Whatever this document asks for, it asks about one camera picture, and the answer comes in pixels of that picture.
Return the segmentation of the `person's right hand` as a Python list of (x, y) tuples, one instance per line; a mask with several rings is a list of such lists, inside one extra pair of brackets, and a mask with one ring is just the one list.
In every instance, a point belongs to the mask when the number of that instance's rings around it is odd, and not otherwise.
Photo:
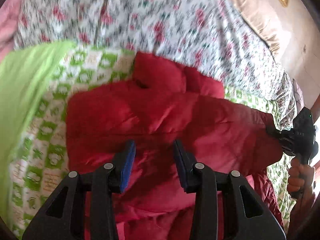
[(291, 196), (300, 190), (303, 190), (305, 196), (313, 194), (314, 167), (303, 165), (297, 157), (294, 157), (291, 160), (291, 167), (288, 173), (287, 191)]

